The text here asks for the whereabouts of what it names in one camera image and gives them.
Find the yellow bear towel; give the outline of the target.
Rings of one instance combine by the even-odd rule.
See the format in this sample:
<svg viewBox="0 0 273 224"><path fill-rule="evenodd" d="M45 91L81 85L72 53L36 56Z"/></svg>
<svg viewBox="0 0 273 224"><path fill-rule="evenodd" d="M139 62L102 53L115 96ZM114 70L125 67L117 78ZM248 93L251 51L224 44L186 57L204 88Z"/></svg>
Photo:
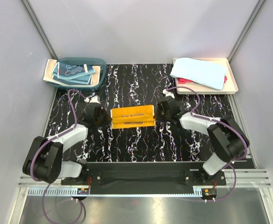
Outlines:
<svg viewBox="0 0 273 224"><path fill-rule="evenodd" d="M114 108L110 112L112 129L148 127L156 124L153 105Z"/></svg>

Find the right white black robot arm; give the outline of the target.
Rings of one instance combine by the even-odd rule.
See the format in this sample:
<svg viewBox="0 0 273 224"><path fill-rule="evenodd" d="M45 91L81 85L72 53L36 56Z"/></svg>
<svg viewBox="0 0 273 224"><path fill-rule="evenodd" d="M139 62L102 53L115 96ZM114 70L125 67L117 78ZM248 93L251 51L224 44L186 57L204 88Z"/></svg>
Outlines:
<svg viewBox="0 0 273 224"><path fill-rule="evenodd" d="M213 118L182 111L171 97L158 103L155 120L170 122L178 128L194 130L209 137L214 153L202 165L201 183L210 185L216 173L233 161L246 157L250 142L232 116Z"/></svg>

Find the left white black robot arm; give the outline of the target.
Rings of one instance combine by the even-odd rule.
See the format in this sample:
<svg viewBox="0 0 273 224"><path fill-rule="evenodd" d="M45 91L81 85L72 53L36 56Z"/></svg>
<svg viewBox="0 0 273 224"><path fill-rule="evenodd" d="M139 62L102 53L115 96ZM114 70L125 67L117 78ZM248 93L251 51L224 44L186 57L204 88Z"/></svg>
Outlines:
<svg viewBox="0 0 273 224"><path fill-rule="evenodd" d="M74 161L63 161L63 153L85 140L89 129L110 122L111 118L99 102L88 103L77 124L57 135L48 138L37 136L33 139L22 172L35 181L48 184L62 178L72 178L76 184L84 184L88 173L82 170L83 165Z"/></svg>

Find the pink folded towel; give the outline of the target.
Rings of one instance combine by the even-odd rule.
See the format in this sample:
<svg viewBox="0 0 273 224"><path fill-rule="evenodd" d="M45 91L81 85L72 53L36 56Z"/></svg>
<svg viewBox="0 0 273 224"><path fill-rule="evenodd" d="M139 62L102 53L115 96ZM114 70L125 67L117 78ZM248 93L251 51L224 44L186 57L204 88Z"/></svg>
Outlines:
<svg viewBox="0 0 273 224"><path fill-rule="evenodd" d="M225 76L224 77L224 83L226 83L226 81L227 81L227 77ZM194 82L192 80L184 79L184 78L178 78L178 84L189 84L189 83L193 84L193 83L196 83L196 82Z"/></svg>

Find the blue beige patterned towel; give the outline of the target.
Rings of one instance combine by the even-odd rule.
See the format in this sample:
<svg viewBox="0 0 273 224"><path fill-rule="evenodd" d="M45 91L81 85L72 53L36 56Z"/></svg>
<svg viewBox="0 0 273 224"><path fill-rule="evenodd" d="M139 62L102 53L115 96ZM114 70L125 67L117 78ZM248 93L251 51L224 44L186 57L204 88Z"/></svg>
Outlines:
<svg viewBox="0 0 273 224"><path fill-rule="evenodd" d="M49 59L45 66L43 81L61 87L86 88L96 86L101 77L102 66L70 65Z"/></svg>

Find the teal plastic basket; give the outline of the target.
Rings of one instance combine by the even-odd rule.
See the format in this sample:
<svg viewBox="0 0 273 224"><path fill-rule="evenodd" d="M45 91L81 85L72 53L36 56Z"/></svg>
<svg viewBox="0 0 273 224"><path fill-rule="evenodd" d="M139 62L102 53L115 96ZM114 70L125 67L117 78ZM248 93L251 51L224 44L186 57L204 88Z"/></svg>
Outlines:
<svg viewBox="0 0 273 224"><path fill-rule="evenodd" d="M96 91L106 76L107 64L98 58L62 58L52 71L54 81L63 89Z"/></svg>

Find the light blue folded towel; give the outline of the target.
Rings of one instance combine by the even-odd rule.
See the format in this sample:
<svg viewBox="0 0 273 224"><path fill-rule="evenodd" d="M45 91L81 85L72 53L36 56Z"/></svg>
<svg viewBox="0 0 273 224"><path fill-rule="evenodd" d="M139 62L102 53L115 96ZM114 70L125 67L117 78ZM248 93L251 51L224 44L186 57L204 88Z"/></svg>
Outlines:
<svg viewBox="0 0 273 224"><path fill-rule="evenodd" d="M170 76L221 90L226 73L227 68L223 65L185 57L176 59Z"/></svg>

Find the white plastic tray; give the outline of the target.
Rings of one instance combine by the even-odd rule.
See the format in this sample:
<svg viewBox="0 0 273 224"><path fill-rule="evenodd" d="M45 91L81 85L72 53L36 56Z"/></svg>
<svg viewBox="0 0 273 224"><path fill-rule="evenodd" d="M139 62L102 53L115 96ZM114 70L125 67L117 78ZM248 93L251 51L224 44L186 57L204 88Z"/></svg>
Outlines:
<svg viewBox="0 0 273 224"><path fill-rule="evenodd" d="M226 77L227 81L224 83L222 90L216 90L209 88L207 86L197 84L197 83L189 83L189 84L178 84L178 79L174 78L176 86L179 86L177 88L177 93L180 95L185 95L185 94L193 94L190 90L182 88L183 87L188 87L197 92L199 95L221 95L221 94L235 94L238 91L238 86L235 81L235 78L233 76L233 72L231 70L230 64L228 62L227 58L195 58L196 60L201 60L201 61L207 61L207 62L212 62L216 63L219 65L224 66L227 69L226 72Z"/></svg>

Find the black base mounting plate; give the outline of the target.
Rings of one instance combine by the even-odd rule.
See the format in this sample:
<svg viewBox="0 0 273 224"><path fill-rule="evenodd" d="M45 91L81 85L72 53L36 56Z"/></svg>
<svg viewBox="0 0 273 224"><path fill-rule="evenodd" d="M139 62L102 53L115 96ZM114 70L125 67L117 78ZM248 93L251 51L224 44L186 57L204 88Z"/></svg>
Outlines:
<svg viewBox="0 0 273 224"><path fill-rule="evenodd" d="M224 172L209 176L202 162L88 162L78 178L62 185L86 186L91 195L186 195L194 187L226 185Z"/></svg>

